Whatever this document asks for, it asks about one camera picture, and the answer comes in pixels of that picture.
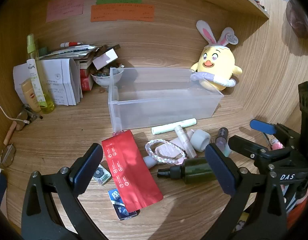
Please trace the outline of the purple lip gloss tube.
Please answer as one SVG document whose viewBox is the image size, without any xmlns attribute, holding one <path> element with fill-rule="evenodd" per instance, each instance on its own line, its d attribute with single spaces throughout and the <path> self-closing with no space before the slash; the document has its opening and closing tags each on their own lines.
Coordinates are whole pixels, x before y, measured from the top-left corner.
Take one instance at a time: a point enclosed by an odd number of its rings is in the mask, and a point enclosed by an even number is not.
<svg viewBox="0 0 308 240">
<path fill-rule="evenodd" d="M 228 146 L 228 129 L 226 127 L 221 127 L 219 129 L 215 144 L 225 157 L 230 155 L 231 149 Z"/>
</svg>

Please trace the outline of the white tape roll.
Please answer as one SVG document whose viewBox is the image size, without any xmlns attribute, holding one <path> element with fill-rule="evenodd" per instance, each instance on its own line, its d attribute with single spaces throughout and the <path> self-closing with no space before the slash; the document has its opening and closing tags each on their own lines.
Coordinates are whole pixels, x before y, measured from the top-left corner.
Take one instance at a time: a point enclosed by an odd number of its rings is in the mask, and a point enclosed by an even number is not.
<svg viewBox="0 0 308 240">
<path fill-rule="evenodd" d="M 190 138 L 190 142 L 197 152 L 203 152 L 210 140 L 210 134 L 201 129 L 197 129 Z"/>
</svg>

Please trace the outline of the dark green spray bottle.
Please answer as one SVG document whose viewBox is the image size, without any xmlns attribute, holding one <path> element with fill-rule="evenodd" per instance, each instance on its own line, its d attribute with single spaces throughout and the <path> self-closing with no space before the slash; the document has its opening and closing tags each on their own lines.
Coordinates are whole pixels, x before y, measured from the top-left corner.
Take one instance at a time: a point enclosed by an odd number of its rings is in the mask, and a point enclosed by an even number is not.
<svg viewBox="0 0 308 240">
<path fill-rule="evenodd" d="M 216 180 L 215 174 L 204 157 L 185 159 L 181 165 L 159 169 L 158 178 L 182 179 L 185 184 Z"/>
</svg>

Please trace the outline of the pale pink lip balm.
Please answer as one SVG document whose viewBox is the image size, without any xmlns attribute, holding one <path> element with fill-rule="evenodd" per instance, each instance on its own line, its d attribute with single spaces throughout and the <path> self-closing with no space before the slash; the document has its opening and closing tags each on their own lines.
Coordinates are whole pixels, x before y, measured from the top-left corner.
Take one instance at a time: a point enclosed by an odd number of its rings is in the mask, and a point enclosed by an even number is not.
<svg viewBox="0 0 308 240">
<path fill-rule="evenodd" d="M 182 143 L 182 146 L 187 154 L 187 157 L 190 159 L 196 158 L 197 157 L 196 151 L 194 150 L 192 144 L 190 143 L 190 139 L 187 133 L 185 133 L 185 131 L 180 125 L 176 126 L 174 130 L 180 142 Z"/>
</svg>

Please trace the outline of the small patterned sachet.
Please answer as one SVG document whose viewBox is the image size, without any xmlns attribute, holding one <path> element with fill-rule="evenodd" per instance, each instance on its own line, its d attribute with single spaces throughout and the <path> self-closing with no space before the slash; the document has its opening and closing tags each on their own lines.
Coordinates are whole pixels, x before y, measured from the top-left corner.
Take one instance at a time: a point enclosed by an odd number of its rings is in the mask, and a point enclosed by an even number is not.
<svg viewBox="0 0 308 240">
<path fill-rule="evenodd" d="M 110 172 L 106 170 L 101 164 L 98 165 L 93 174 L 93 179 L 101 186 L 105 185 L 112 178 Z"/>
</svg>

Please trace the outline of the blue Max staples box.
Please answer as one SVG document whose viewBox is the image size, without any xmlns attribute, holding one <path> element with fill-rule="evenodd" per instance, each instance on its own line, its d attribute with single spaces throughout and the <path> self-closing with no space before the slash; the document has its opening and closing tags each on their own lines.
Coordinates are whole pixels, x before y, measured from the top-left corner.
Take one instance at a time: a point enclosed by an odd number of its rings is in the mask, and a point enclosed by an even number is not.
<svg viewBox="0 0 308 240">
<path fill-rule="evenodd" d="M 140 213 L 139 210 L 129 212 L 126 209 L 126 206 L 119 194 L 119 191 L 117 189 L 112 189 L 108 191 L 108 196 L 110 198 L 110 201 L 113 205 L 113 208 L 115 210 L 115 213 L 117 214 L 117 217 L 119 220 L 127 220 L 133 217 L 137 217 Z"/>
</svg>

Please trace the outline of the red foil pouch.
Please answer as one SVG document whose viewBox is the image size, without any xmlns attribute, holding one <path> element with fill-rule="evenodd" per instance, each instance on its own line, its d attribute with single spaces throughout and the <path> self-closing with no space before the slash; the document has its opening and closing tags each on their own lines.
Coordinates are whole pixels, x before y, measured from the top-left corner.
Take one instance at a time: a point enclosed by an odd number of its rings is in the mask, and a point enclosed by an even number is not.
<svg viewBox="0 0 308 240">
<path fill-rule="evenodd" d="M 130 130 L 103 140 L 101 145 L 127 211 L 134 212 L 163 199 Z"/>
</svg>

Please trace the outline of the mint green tube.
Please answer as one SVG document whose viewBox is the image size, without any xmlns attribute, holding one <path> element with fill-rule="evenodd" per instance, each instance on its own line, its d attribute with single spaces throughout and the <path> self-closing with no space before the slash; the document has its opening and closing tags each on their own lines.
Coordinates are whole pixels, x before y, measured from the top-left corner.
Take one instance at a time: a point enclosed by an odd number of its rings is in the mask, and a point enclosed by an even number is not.
<svg viewBox="0 0 308 240">
<path fill-rule="evenodd" d="M 162 133 L 167 133 L 173 131 L 177 126 L 181 126 L 182 128 L 194 126 L 197 124 L 197 120 L 195 118 L 173 122 L 166 125 L 155 126 L 151 128 L 151 133 L 153 135 L 158 135 Z"/>
</svg>

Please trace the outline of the pink cream tube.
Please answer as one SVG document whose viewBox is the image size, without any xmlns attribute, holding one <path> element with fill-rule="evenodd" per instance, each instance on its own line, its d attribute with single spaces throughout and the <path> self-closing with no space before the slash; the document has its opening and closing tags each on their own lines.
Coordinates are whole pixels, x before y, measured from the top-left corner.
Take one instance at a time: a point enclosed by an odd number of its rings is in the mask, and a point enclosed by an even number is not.
<svg viewBox="0 0 308 240">
<path fill-rule="evenodd" d="M 179 138 L 172 139 L 170 142 L 178 146 L 185 153 L 184 147 Z M 176 161 L 176 165 L 181 165 L 184 161 L 181 151 L 174 149 L 172 146 L 166 143 L 159 143 L 159 145 L 155 148 L 155 153 L 164 158 L 174 159 Z M 155 160 L 153 157 L 144 157 L 143 160 L 148 169 L 154 167 L 157 164 L 161 164 L 161 162 Z"/>
</svg>

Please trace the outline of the eyeglasses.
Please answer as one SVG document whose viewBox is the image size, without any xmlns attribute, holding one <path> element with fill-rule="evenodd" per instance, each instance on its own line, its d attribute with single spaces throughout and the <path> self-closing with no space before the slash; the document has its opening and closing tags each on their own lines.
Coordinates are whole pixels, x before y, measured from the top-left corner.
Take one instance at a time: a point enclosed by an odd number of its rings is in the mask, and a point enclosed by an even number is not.
<svg viewBox="0 0 308 240">
<path fill-rule="evenodd" d="M 14 161 L 15 153 L 16 149 L 13 144 L 5 146 L 0 156 L 0 167 L 9 167 Z"/>
</svg>

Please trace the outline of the yellow green spray bottle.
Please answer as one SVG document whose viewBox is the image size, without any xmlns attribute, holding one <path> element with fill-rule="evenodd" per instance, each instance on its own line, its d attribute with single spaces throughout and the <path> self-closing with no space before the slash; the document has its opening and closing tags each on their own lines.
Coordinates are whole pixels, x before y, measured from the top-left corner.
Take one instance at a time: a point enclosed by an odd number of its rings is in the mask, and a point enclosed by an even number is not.
<svg viewBox="0 0 308 240">
<path fill-rule="evenodd" d="M 48 87 L 46 86 L 46 77 L 39 53 L 36 49 L 34 35 L 27 36 L 27 65 L 30 74 L 31 83 L 43 114 L 49 114 L 55 109 L 54 102 L 50 96 Z"/>
</svg>

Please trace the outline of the clear plastic storage bin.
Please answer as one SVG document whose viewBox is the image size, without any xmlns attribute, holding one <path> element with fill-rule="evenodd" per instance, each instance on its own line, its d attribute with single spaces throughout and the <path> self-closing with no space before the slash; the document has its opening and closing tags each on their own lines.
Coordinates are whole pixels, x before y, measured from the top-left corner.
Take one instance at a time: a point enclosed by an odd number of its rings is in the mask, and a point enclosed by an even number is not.
<svg viewBox="0 0 308 240">
<path fill-rule="evenodd" d="M 114 132 L 212 117 L 223 94 L 184 68 L 112 68 L 108 109 Z"/>
</svg>

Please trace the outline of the folded white paper leaflets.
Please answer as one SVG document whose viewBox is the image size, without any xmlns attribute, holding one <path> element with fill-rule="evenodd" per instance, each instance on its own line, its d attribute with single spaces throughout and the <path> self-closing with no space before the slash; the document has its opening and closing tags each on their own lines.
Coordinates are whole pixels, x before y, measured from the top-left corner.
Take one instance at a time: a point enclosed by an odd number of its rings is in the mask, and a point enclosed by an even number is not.
<svg viewBox="0 0 308 240">
<path fill-rule="evenodd" d="M 82 98 L 80 68 L 73 59 L 42 60 L 47 87 L 56 105 L 75 106 Z M 27 64 L 13 68 L 14 87 L 23 103 L 26 103 L 21 84 L 30 77 Z"/>
</svg>

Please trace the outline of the orange sticky note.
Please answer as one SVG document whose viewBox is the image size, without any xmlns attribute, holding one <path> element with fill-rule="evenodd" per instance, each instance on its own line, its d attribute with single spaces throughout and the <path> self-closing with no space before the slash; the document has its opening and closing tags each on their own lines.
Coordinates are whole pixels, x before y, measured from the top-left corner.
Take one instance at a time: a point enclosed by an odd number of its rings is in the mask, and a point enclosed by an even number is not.
<svg viewBox="0 0 308 240">
<path fill-rule="evenodd" d="M 155 6 L 139 3 L 111 3 L 91 6 L 91 22 L 144 21 L 153 22 Z"/>
</svg>

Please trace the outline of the pink sticky note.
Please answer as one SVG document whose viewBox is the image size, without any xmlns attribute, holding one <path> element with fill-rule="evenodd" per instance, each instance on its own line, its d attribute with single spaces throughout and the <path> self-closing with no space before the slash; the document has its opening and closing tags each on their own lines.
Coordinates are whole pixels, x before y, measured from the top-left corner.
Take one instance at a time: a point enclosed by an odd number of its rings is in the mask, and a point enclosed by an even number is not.
<svg viewBox="0 0 308 240">
<path fill-rule="evenodd" d="M 46 22 L 81 15 L 85 0 L 51 0 L 47 4 Z"/>
</svg>

